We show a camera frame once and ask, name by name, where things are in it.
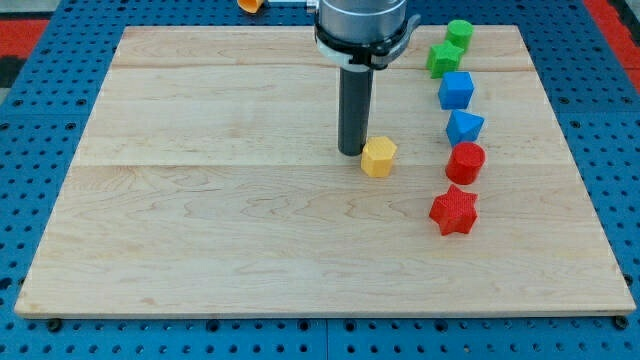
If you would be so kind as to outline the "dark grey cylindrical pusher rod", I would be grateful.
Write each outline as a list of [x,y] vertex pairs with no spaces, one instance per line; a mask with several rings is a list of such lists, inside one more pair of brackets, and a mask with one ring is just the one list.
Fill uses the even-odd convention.
[[373,72],[340,69],[338,149],[347,156],[359,155],[366,143],[372,96]]

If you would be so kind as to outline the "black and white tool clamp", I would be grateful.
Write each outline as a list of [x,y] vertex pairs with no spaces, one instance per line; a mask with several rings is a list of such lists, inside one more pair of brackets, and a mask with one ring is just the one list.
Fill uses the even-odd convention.
[[404,20],[391,35],[370,43],[351,43],[338,39],[316,23],[315,42],[321,54],[344,70],[384,70],[402,55],[420,22],[421,16],[416,14]]

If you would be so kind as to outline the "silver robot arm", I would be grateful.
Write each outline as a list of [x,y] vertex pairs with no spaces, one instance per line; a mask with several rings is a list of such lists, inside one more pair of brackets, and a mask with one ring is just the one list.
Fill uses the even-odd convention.
[[317,49],[340,68],[338,150],[359,155],[366,143],[374,73],[408,47],[421,24],[406,0],[320,0],[315,14]]

